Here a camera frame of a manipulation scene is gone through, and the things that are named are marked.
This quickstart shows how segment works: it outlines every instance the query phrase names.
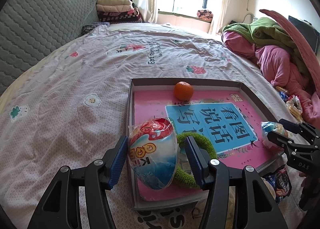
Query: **green fuzzy ring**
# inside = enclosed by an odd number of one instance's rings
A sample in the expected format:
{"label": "green fuzzy ring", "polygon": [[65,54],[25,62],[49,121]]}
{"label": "green fuzzy ring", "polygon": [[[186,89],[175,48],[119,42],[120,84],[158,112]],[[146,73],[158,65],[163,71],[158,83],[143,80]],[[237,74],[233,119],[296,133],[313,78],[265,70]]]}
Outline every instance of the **green fuzzy ring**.
{"label": "green fuzzy ring", "polygon": [[[217,159],[217,153],[212,146],[210,140],[198,133],[194,132],[184,132],[181,134],[177,134],[177,143],[184,143],[187,136],[193,136],[199,148],[204,149],[208,152],[211,159]],[[199,188],[196,184],[194,177],[188,173],[186,173],[180,166],[177,167],[176,173],[174,174],[173,181],[183,187],[187,188]]]}

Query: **pink quilt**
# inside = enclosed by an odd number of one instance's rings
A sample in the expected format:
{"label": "pink quilt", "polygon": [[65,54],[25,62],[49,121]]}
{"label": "pink quilt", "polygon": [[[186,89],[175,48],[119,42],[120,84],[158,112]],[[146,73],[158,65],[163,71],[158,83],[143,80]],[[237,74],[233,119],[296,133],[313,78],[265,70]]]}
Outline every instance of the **pink quilt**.
{"label": "pink quilt", "polygon": [[277,46],[256,48],[238,33],[226,31],[222,35],[224,44],[235,54],[249,59],[260,67],[260,70],[273,86],[284,87],[290,95],[297,95],[303,107],[303,119],[320,128],[320,65],[316,55],[298,29],[285,17],[275,11],[260,10],[272,17],[292,38],[309,69],[313,85],[302,76],[298,68],[290,62],[290,55]]}

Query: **bolt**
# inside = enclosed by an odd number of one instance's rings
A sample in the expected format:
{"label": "bolt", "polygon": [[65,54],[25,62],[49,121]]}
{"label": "bolt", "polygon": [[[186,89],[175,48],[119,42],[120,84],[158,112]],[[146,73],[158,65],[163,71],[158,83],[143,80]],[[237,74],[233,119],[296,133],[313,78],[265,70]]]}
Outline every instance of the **bolt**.
{"label": "bolt", "polygon": [[211,165],[214,165],[214,166],[217,166],[220,164],[220,161],[219,160],[216,160],[216,159],[213,159],[213,160],[210,160],[210,164]]}
{"label": "bolt", "polygon": [[69,170],[69,168],[68,168],[67,166],[63,166],[63,167],[60,168],[60,171],[61,171],[62,173],[65,173],[65,172],[67,172],[68,170]]}
{"label": "bolt", "polygon": [[94,164],[96,165],[96,166],[100,166],[100,165],[102,165],[103,164],[103,160],[95,160],[94,161]]}
{"label": "bolt", "polygon": [[253,172],[254,168],[252,166],[246,166],[245,169],[249,172]]}

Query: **stack of folded blankets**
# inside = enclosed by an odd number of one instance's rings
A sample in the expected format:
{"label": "stack of folded blankets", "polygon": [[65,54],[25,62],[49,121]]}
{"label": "stack of folded blankets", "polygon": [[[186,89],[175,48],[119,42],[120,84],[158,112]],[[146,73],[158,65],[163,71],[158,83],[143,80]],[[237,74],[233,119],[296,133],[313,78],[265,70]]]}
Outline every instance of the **stack of folded blankets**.
{"label": "stack of folded blankets", "polygon": [[97,0],[99,21],[116,23],[143,22],[137,6],[130,0]]}

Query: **mandarin orange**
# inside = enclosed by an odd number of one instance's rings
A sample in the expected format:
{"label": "mandarin orange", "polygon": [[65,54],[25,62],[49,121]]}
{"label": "mandarin orange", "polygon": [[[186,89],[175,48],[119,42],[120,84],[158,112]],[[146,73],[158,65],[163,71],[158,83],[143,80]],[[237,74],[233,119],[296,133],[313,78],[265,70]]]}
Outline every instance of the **mandarin orange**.
{"label": "mandarin orange", "polygon": [[174,87],[174,96],[181,101],[190,100],[193,95],[192,85],[186,82],[178,82]]}

